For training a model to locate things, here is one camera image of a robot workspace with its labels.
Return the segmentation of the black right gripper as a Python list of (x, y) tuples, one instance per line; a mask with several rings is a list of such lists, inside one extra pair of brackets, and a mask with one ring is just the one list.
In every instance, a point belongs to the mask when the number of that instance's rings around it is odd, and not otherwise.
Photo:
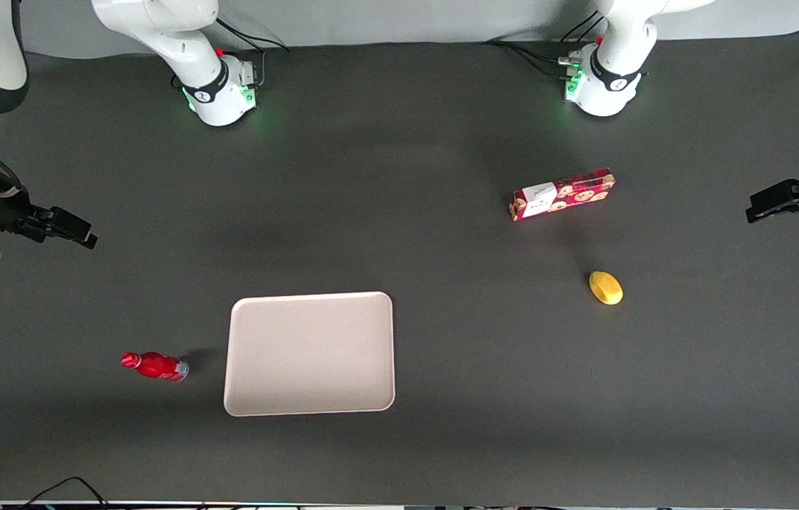
[(34, 242), (55, 237), (94, 249), (98, 236), (91, 228), (91, 223), (60, 207), (34, 206), (16, 174), (0, 164), (0, 232), (21, 235)]

